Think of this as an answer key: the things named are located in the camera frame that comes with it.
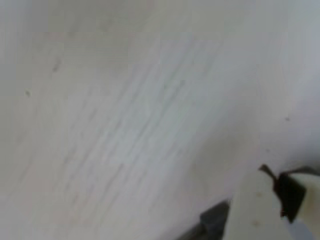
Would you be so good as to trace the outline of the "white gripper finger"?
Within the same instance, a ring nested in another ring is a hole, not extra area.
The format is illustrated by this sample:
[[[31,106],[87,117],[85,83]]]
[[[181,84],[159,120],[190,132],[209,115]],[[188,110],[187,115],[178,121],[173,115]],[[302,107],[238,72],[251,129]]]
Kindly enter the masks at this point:
[[[224,228],[226,240],[291,240],[286,223],[298,215],[298,181],[275,176],[267,165],[247,174],[234,193]]]
[[[281,205],[280,216],[302,222],[315,240],[320,238],[320,176],[302,172],[281,173],[273,188]]]

